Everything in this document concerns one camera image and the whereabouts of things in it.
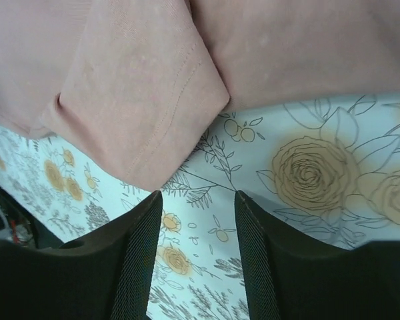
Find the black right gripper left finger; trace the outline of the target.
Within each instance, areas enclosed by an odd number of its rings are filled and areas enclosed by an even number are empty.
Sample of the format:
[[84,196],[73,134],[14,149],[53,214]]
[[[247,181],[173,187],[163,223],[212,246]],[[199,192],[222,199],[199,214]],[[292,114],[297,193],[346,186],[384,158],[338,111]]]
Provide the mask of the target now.
[[146,319],[163,199],[52,249],[0,240],[0,319]]

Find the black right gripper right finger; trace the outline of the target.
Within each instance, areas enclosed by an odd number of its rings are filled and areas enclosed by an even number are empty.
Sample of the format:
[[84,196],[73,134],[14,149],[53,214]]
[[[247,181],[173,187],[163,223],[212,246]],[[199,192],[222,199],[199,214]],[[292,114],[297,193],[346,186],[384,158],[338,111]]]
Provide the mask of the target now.
[[235,222],[252,319],[400,319],[400,241],[316,240],[238,191]]

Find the pink t shirt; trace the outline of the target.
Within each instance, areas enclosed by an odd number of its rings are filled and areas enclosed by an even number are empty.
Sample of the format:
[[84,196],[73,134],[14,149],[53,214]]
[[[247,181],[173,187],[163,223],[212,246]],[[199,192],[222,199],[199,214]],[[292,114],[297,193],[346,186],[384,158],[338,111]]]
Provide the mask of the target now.
[[154,191],[217,115],[400,91],[400,1],[0,1],[0,125]]

